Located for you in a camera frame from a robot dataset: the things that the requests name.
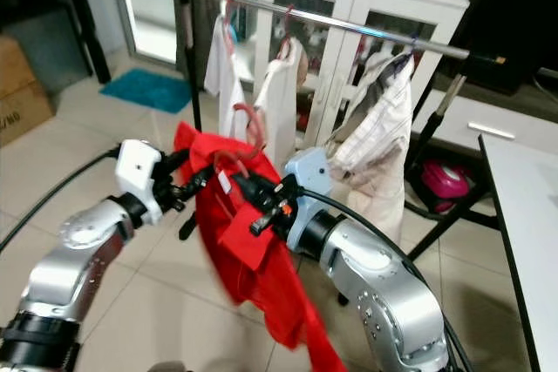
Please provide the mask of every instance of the hanging clothes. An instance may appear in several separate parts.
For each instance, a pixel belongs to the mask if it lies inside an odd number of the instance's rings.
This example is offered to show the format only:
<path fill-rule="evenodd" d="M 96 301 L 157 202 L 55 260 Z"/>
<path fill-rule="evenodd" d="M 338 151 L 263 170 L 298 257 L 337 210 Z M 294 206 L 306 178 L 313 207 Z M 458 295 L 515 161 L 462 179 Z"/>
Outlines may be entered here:
<path fill-rule="evenodd" d="M 247 154 L 250 145 L 214 134 L 199 133 L 181 123 L 174 138 L 176 150 L 190 150 L 182 166 L 184 180 L 193 172 L 214 164 L 217 152 Z M 280 177 L 262 152 L 244 159 L 247 170 L 273 182 Z M 268 228 L 259 237 L 249 231 L 262 215 L 242 199 L 231 175 L 238 172 L 234 162 L 224 159 L 219 177 L 213 177 L 195 197 L 196 220 L 201 238 L 221 282 L 235 304 L 252 301 L 265 314 L 272 337 L 288 348 L 305 342 L 314 372 L 344 372 L 331 347 L 319 315 L 304 292 L 293 267 L 289 250 Z M 219 179 L 230 179 L 227 192 Z"/>
<path fill-rule="evenodd" d="M 244 112 L 233 110 L 235 104 L 245 103 L 244 91 L 222 16 L 215 19 L 204 86 L 211 95 L 219 95 L 219 134 L 245 141 L 248 118 Z"/>
<path fill-rule="evenodd" d="M 327 144 L 332 176 L 351 188 L 347 205 L 397 244 L 405 204 L 413 68 L 411 54 L 373 54 L 344 122 Z"/>
<path fill-rule="evenodd" d="M 302 55 L 301 43 L 289 37 L 279 53 L 283 58 L 268 64 L 262 89 L 254 103 L 265 126 L 265 154 L 279 172 L 295 152 L 296 87 Z"/>

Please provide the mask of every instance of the cabinet handle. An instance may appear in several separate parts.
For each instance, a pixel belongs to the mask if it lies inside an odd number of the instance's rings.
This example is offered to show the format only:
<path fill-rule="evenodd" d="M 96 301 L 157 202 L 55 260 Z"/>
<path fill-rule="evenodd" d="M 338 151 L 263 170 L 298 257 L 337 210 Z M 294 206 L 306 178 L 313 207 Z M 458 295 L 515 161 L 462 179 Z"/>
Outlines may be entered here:
<path fill-rule="evenodd" d="M 511 139 L 511 140 L 515 139 L 515 134 L 512 134 L 511 132 L 505 132 L 502 130 L 498 130 L 496 128 L 492 128 L 490 126 L 477 124 L 476 122 L 469 122 L 467 124 L 467 127 L 470 128 L 471 130 L 494 135 L 494 137 L 501 137 L 503 139 Z"/>

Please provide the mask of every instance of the red clothing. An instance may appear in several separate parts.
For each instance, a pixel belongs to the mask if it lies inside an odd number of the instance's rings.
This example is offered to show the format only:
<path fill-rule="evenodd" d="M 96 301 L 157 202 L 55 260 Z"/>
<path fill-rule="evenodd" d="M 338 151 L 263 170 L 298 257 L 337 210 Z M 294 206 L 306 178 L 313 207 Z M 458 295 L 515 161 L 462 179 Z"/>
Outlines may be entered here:
<path fill-rule="evenodd" d="M 220 150 L 250 152 L 251 146 L 214 134 L 199 133 L 181 123 L 174 139 L 175 149 L 190 149 L 189 161 L 181 168 L 187 180 L 214 163 Z M 246 168 L 273 182 L 281 179 L 263 153 L 242 161 Z M 230 179 L 233 190 L 225 194 L 218 179 L 196 195 L 196 221 L 201 237 L 222 283 L 236 304 L 252 301 L 265 314 L 273 338 L 288 348 L 306 342 L 314 372 L 345 371 L 331 347 L 318 313 L 304 292 L 289 250 L 270 229 L 259 237 L 249 231 L 261 214 L 244 202 L 230 175 L 238 172 L 234 162 L 223 159 L 219 169 Z"/>

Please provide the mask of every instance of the white table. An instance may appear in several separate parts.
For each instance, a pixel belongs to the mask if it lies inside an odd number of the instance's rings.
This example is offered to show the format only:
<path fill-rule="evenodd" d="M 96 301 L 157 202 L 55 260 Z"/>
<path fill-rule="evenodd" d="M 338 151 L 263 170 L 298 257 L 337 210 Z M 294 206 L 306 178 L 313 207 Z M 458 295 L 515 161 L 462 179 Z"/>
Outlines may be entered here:
<path fill-rule="evenodd" d="M 479 142 L 490 172 L 531 368 L 556 372 L 558 156 L 486 135 Z"/>

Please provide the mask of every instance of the white cabinet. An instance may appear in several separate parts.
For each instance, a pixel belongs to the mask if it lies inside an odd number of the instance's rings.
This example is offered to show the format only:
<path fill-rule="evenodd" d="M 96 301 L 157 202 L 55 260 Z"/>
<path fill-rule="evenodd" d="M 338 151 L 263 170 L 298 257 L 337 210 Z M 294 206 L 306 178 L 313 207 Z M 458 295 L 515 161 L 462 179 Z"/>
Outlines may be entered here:
<path fill-rule="evenodd" d="M 320 15 L 366 24 L 440 43 L 449 43 L 467 0 L 266 0 Z M 255 91 L 259 91 L 267 62 L 279 49 L 283 16 L 258 12 L 255 48 Z M 309 76 L 297 95 L 297 130 L 299 146 L 323 143 L 340 122 L 351 101 L 352 85 L 362 45 L 371 50 L 388 48 L 376 38 L 375 44 L 359 34 L 338 29 L 320 28 L 300 21 L 289 21 L 289 32 L 304 45 L 310 61 Z M 397 53 L 403 46 L 393 46 Z M 413 103 L 419 99 L 430 80 L 440 55 L 416 52 L 416 71 L 412 77 Z"/>

